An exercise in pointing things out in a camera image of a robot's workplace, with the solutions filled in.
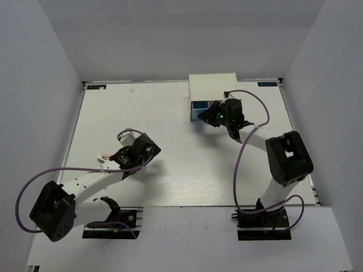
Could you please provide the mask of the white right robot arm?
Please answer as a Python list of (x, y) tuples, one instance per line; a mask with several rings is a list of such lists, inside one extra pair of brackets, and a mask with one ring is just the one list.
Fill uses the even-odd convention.
[(255, 125), (245, 119), (242, 102), (238, 99), (215, 101), (197, 118), (213, 127), (224, 126), (231, 139), (242, 144), (233, 173), (233, 197), (238, 209), (237, 173), (247, 145), (267, 153), (272, 179), (256, 203), (256, 211), (240, 210), (243, 214), (256, 214), (257, 221), (269, 226), (277, 218), (276, 210), (288, 201), (293, 188), (313, 170), (313, 162), (299, 132), (283, 134), (264, 129), (266, 123)]

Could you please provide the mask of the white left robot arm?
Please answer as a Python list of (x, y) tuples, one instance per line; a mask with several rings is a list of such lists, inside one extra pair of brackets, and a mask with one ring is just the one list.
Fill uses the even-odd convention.
[(44, 185), (30, 219), (52, 242), (63, 239), (72, 228), (130, 229), (133, 224), (110, 197), (96, 194), (108, 186), (136, 174), (151, 162), (161, 148), (147, 135), (140, 135), (130, 146), (123, 146), (98, 168), (63, 184)]

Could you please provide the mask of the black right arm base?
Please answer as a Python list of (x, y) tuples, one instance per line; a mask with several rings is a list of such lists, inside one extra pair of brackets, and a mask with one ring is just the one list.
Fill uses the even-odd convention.
[(239, 241), (291, 240), (289, 219), (284, 208), (258, 214), (242, 214), (236, 210), (231, 218), (237, 222)]

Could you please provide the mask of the light blue small drawer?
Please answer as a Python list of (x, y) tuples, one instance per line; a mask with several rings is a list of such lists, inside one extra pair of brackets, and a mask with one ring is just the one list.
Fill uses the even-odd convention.
[(199, 118), (197, 117), (200, 113), (207, 111), (214, 101), (192, 101), (191, 102), (191, 113), (190, 113), (190, 121), (197, 121)]

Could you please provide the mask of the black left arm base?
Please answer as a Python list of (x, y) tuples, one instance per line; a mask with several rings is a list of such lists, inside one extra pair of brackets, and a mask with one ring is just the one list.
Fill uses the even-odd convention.
[(134, 240), (141, 232), (143, 208), (114, 209), (104, 221), (84, 226), (83, 239)]

